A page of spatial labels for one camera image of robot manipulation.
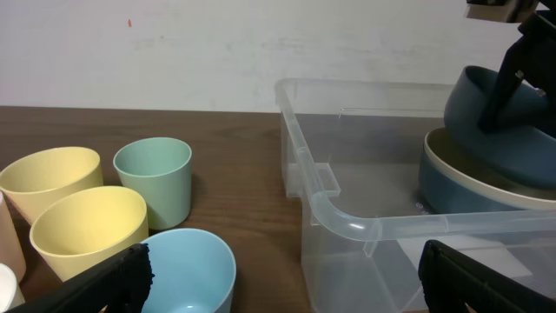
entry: clear plastic bin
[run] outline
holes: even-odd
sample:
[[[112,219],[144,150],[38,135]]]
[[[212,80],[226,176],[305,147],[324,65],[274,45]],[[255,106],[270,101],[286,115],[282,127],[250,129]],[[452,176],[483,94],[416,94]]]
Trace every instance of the clear plastic bin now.
[[[429,214],[419,194],[425,135],[452,86],[282,80],[281,166],[302,200],[301,262],[314,312],[427,306],[417,276],[436,238],[556,298],[556,214]]]

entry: wall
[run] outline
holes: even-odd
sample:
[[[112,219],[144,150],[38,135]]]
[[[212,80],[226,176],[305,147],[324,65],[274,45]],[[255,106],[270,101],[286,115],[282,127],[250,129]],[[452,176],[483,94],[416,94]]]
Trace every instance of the wall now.
[[[497,69],[520,37],[465,12],[465,0],[2,0],[0,104],[277,111],[283,77],[454,83],[466,64]]]

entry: dark wood surface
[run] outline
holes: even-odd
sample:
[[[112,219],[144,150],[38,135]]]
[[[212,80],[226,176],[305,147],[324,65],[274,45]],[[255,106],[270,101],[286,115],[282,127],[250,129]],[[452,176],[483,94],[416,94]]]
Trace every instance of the dark wood surface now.
[[[0,107],[0,169],[48,148],[84,146],[102,158],[104,183],[119,184],[112,157],[145,137],[175,137],[193,150],[192,210],[179,227],[208,230],[234,251],[233,312],[310,312],[301,272],[301,203],[281,180],[277,114]],[[61,284],[10,207],[33,300]]]

